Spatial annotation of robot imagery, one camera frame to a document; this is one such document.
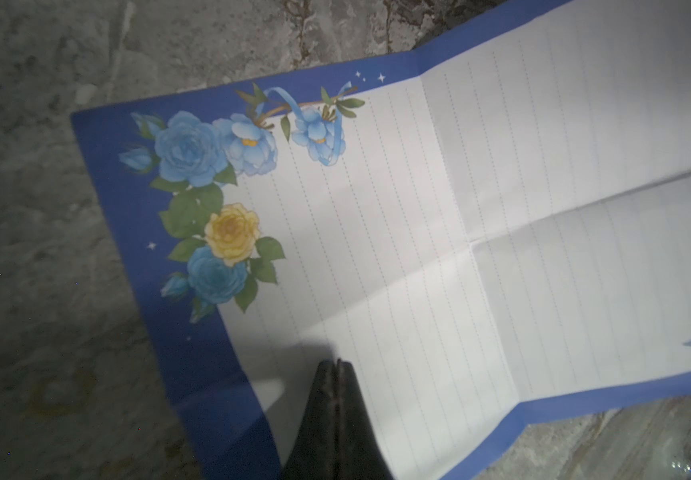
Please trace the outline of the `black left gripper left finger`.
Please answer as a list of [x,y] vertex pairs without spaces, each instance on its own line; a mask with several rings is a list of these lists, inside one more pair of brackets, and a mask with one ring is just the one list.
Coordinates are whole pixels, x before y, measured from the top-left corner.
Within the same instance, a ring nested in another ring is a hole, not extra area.
[[319,363],[282,479],[335,479],[338,394],[336,364]]

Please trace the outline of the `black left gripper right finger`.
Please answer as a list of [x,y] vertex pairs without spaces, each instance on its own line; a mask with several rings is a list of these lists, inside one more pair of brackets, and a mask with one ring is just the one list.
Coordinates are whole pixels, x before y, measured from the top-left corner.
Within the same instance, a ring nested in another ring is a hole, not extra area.
[[353,364],[336,362],[336,478],[393,479],[369,412]]

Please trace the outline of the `blue floral letter paper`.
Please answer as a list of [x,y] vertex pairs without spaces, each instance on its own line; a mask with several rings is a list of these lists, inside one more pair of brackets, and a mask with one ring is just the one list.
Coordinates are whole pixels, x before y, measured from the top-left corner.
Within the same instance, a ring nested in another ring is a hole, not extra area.
[[509,1],[72,125],[208,479],[279,476],[326,358],[397,479],[691,394],[691,1]]

